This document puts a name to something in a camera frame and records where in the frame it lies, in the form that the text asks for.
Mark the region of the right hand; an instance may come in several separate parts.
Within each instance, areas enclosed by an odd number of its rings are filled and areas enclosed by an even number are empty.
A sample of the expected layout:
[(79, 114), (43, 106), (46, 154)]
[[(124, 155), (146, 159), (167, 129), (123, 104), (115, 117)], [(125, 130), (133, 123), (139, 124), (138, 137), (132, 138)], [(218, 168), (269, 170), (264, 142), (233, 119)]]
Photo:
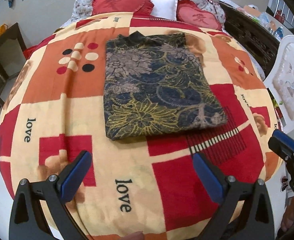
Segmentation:
[(287, 207), (281, 222), (281, 229), (283, 232), (287, 232), (294, 223), (294, 197), (291, 200), (290, 205)]

